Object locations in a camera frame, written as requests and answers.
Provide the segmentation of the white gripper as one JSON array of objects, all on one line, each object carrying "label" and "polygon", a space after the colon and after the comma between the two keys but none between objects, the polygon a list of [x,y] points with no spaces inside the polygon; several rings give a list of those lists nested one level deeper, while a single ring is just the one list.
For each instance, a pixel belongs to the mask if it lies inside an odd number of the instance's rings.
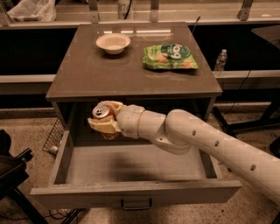
[{"label": "white gripper", "polygon": [[97,114],[105,117],[88,118],[87,122],[93,130],[98,132],[115,134],[121,131],[125,137],[137,139],[138,123],[144,111],[145,108],[137,105],[124,107],[120,101],[102,101],[98,104]]}]

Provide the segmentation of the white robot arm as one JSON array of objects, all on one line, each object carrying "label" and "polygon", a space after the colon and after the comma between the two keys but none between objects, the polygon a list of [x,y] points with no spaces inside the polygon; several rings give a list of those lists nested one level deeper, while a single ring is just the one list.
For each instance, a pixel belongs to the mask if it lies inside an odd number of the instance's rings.
[{"label": "white robot arm", "polygon": [[119,101],[101,101],[87,119],[107,139],[143,138],[158,148],[182,155],[196,146],[222,162],[261,193],[280,204],[280,159],[244,143],[182,109],[167,115]]}]

